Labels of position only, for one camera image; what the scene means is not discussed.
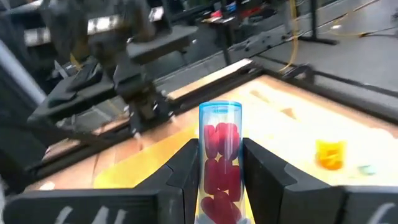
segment wooden tabletop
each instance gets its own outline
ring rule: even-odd
[[[248,59],[236,62],[170,93],[169,97],[184,95],[249,62]],[[268,76],[241,85],[217,99],[242,103],[244,137],[253,139],[292,165],[331,185],[398,185],[398,167],[394,166],[394,158],[398,154],[397,126]],[[123,122],[117,121],[105,129]],[[196,137],[197,123],[198,108],[194,108],[145,132],[140,139],[121,142],[32,184],[27,190],[90,189],[94,187],[96,177],[103,178],[105,174],[111,178],[107,181],[114,182],[114,186],[133,187],[118,185],[121,180],[109,177],[105,170],[129,158],[124,161],[125,164],[127,161],[134,162],[136,166],[148,170],[141,175],[130,170],[129,178],[145,179],[187,139]],[[320,138],[347,140],[344,168],[329,171],[315,163],[315,140]],[[61,150],[64,148],[55,147],[48,156]],[[358,166],[364,163],[371,163],[376,174],[360,173]]]

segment transparent cylinder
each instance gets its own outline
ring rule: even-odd
[[[199,106],[201,179],[198,224],[246,223],[242,105],[210,101]]]

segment clear plastic tube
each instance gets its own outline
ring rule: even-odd
[[[242,105],[199,106],[201,180],[198,224],[246,223],[242,163]]]

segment wooden table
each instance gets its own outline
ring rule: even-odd
[[[248,59],[236,62],[169,96],[176,98],[184,95],[249,62]],[[395,139],[398,138],[397,126],[268,76],[225,93],[218,100],[234,100],[243,104],[245,137],[330,185],[398,185],[398,167],[394,166],[394,160],[398,158],[398,140]],[[197,121],[198,108],[195,108],[144,133],[140,139],[131,138],[121,142],[29,186],[27,190],[90,189],[94,185],[101,188],[133,187],[167,161],[187,139],[196,137]],[[122,122],[126,121],[118,121],[110,126]],[[325,170],[314,162],[315,140],[330,137],[348,141],[345,166],[338,171]],[[55,148],[49,156],[59,150],[64,149]],[[122,182],[121,177],[109,177],[111,172],[103,172],[128,157],[131,170],[129,177],[123,179],[136,181],[118,183]],[[358,166],[367,160],[374,164],[376,175],[359,172]],[[147,172],[138,174],[131,166]],[[104,186],[102,180],[95,181],[100,173],[99,178],[111,178],[107,181],[113,181],[114,185]]]

